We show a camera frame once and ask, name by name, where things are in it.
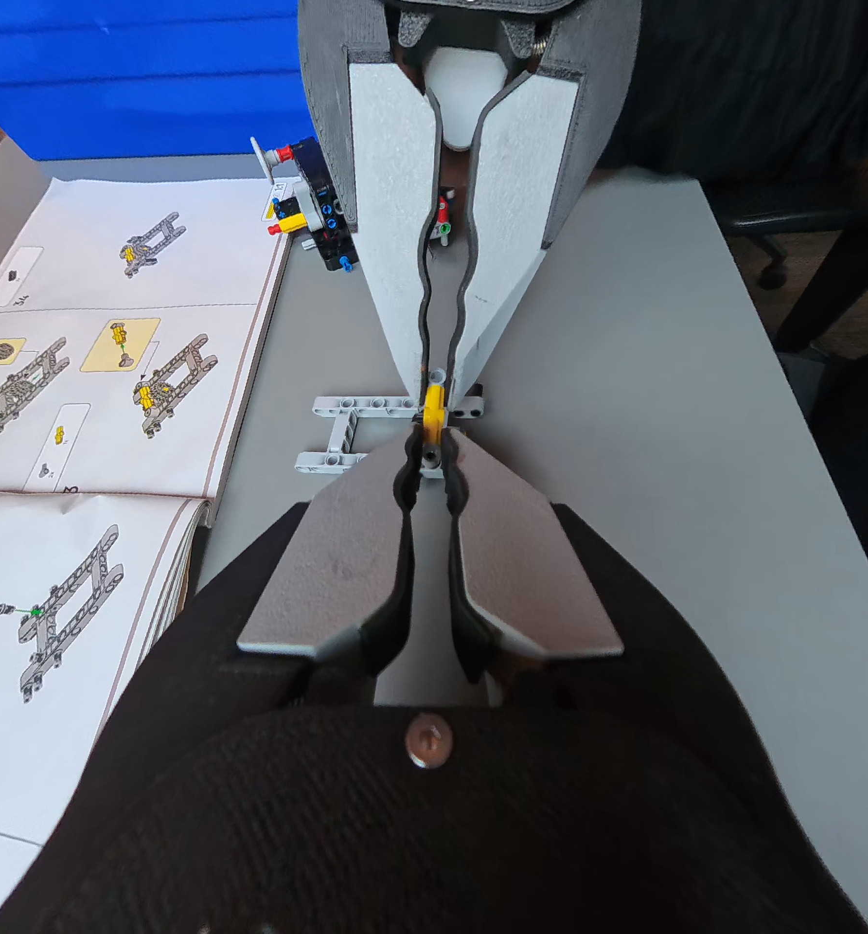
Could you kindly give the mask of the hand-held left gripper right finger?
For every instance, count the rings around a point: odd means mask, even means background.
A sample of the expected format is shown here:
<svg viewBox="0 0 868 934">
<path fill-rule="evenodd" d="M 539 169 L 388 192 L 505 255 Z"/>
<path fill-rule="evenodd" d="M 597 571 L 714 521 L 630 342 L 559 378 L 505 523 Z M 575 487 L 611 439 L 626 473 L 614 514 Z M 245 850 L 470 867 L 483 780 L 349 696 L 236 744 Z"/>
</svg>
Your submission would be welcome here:
<svg viewBox="0 0 868 934">
<path fill-rule="evenodd" d="M 617 657 L 624 644 L 549 499 L 460 431 L 441 435 L 451 633 L 466 679 L 504 655 Z"/>
</svg>

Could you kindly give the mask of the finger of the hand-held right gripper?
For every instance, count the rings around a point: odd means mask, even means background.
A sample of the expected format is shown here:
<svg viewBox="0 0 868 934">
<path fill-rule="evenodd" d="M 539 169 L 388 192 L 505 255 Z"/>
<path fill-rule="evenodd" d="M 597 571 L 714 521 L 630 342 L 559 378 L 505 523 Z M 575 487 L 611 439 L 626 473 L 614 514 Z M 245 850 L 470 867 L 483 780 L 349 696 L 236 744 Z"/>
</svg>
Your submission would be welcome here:
<svg viewBox="0 0 868 934">
<path fill-rule="evenodd" d="M 543 261 L 578 85 L 519 76 L 483 111 L 467 200 L 469 257 L 451 341 L 451 398 L 477 380 Z"/>
<path fill-rule="evenodd" d="M 430 280 L 425 251 L 439 198 L 442 123 L 397 64 L 349 67 L 354 243 L 408 394 L 424 394 Z"/>
</svg>

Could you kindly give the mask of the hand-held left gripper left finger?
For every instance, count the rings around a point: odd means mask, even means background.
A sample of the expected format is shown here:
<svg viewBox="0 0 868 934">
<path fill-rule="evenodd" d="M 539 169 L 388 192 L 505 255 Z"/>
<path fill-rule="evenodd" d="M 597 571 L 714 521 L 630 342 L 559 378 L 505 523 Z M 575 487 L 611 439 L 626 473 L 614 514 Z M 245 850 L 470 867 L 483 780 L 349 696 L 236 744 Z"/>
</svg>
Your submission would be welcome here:
<svg viewBox="0 0 868 934">
<path fill-rule="evenodd" d="M 409 512 L 424 430 L 413 423 L 307 505 L 237 645 L 246 653 L 358 666 L 377 676 L 409 633 Z"/>
</svg>

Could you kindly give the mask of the grey lego frame assembly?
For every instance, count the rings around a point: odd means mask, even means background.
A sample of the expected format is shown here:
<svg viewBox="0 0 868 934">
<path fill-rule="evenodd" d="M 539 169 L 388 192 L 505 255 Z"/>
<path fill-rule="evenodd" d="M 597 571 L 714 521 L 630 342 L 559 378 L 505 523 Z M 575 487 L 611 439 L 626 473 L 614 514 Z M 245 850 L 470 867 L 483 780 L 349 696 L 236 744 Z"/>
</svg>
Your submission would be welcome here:
<svg viewBox="0 0 868 934">
<path fill-rule="evenodd" d="M 443 408 L 443 423 L 447 423 L 447 415 L 456 419 L 476 419 L 485 413 L 483 389 L 481 384 L 475 383 L 472 394 L 467 394 L 457 406 L 451 410 Z M 385 419 L 404 422 L 419 423 L 427 426 L 433 425 L 433 417 L 425 414 L 425 403 L 446 399 L 444 387 L 435 384 L 424 396 L 421 402 L 402 394 L 397 395 L 329 395 L 315 398 L 312 411 L 321 417 L 331 418 L 333 428 L 323 451 L 305 451 L 298 455 L 295 469 L 299 473 L 341 475 L 363 461 L 368 454 L 353 451 L 353 442 L 359 427 L 360 419 Z M 424 454 L 422 458 L 422 475 L 424 477 L 442 477 L 440 468 L 440 455 Z"/>
</svg>

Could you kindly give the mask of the yellow lego axle connector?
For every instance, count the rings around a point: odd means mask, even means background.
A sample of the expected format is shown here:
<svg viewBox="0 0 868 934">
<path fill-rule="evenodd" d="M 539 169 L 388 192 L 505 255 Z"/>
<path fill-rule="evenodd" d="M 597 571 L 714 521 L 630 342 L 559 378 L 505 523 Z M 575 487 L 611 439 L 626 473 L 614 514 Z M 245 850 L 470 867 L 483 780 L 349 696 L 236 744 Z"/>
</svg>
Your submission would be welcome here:
<svg viewBox="0 0 868 934">
<path fill-rule="evenodd" d="M 445 381 L 446 372 L 443 369 L 436 368 L 430 372 L 424 406 L 421 411 L 423 430 L 421 463 L 422 467 L 428 471 L 440 469 L 441 464 L 440 439 L 447 421 Z"/>
</svg>

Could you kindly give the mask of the person's right forearm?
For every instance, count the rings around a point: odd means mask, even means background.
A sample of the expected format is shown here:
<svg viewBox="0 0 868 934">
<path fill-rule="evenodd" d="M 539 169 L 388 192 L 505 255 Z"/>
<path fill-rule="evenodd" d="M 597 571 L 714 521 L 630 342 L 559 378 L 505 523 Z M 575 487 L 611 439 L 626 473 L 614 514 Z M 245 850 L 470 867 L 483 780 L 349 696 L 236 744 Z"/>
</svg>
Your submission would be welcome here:
<svg viewBox="0 0 868 934">
<path fill-rule="evenodd" d="M 868 1 L 644 2 L 600 169 L 804 180 L 868 158 Z"/>
</svg>

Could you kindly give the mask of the lego car chassis assembly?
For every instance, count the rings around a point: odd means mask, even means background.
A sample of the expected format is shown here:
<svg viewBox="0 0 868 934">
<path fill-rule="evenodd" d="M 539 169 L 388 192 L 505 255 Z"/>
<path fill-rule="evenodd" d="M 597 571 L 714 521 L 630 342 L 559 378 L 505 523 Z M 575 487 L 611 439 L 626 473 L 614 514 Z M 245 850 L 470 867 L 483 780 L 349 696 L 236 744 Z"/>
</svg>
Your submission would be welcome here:
<svg viewBox="0 0 868 934">
<path fill-rule="evenodd" d="M 316 249 L 327 270 L 353 271 L 358 255 L 329 162 L 314 136 L 297 143 L 264 149 L 251 146 L 264 174 L 272 181 L 264 220 L 271 235 L 307 231 L 306 249 Z"/>
</svg>

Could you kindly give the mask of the lego instruction booklet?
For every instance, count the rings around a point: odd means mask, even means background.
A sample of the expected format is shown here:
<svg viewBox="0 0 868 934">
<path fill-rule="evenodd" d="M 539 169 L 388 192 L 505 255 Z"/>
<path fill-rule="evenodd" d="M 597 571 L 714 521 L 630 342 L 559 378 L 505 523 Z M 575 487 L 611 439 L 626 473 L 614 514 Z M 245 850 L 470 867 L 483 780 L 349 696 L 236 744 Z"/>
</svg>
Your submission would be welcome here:
<svg viewBox="0 0 868 934">
<path fill-rule="evenodd" d="M 0 259 L 0 886 L 176 613 L 288 238 L 267 184 L 54 181 Z"/>
</svg>

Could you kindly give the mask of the blue plastic bin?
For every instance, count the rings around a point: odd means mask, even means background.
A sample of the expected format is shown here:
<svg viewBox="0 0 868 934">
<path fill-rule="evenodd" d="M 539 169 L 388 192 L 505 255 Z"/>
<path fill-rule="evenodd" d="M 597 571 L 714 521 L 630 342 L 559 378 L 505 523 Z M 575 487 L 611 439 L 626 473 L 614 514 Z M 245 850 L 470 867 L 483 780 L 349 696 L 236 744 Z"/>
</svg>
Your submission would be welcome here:
<svg viewBox="0 0 868 934">
<path fill-rule="evenodd" d="M 40 161 L 251 153 L 315 134 L 297 2 L 0 1 L 0 126 Z"/>
</svg>

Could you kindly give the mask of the black office chair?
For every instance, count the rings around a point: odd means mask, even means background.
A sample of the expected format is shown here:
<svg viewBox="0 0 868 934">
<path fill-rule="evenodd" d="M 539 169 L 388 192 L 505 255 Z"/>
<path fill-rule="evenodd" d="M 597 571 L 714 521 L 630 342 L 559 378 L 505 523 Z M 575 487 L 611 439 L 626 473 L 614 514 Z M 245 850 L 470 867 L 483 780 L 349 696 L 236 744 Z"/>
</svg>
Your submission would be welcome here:
<svg viewBox="0 0 868 934">
<path fill-rule="evenodd" d="M 787 280 L 787 257 L 777 234 L 836 231 L 839 235 L 778 328 L 777 352 L 807 349 L 868 290 L 868 177 L 861 170 L 794 184 L 748 183 L 707 189 L 725 235 L 743 236 L 770 258 L 759 286 Z"/>
</svg>

